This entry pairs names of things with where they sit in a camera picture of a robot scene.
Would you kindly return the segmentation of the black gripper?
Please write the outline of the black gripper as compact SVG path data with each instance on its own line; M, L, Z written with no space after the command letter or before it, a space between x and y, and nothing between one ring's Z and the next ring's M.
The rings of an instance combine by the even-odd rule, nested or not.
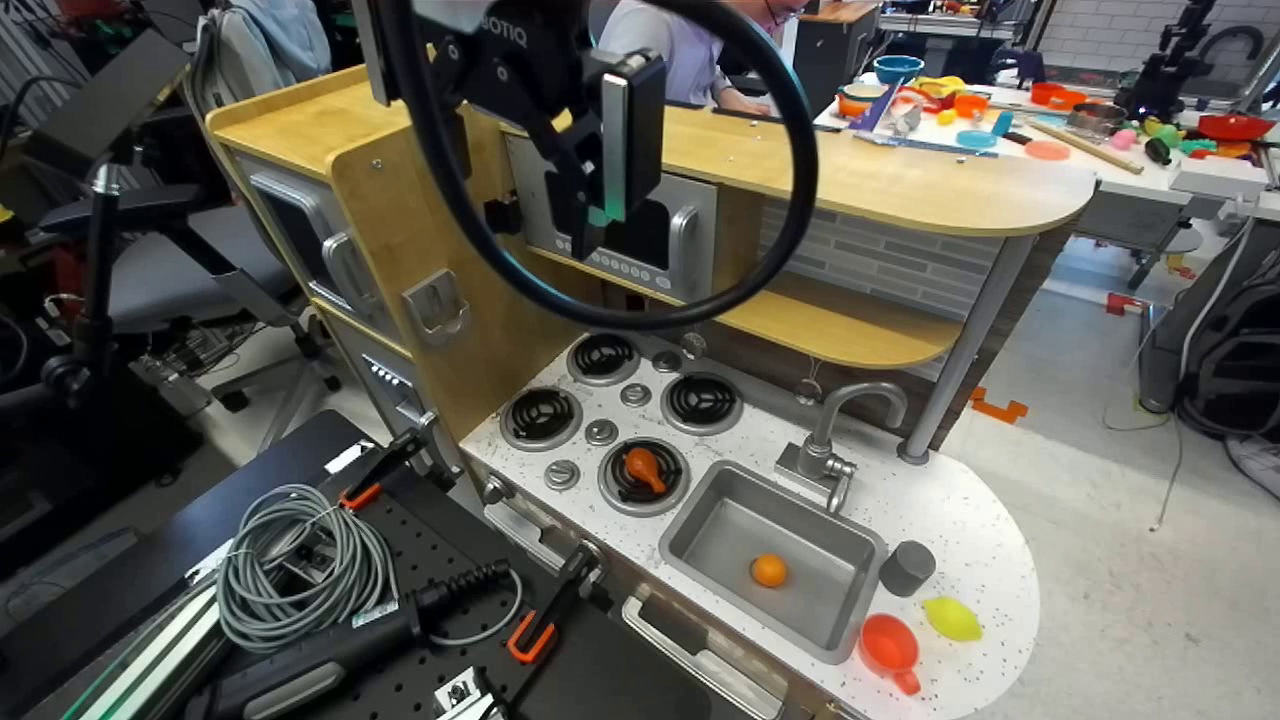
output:
M665 80L653 53L498 58L486 109L524 132L536 166L508 201L489 201L486 218L504 236L563 240L572 261L655 223Z

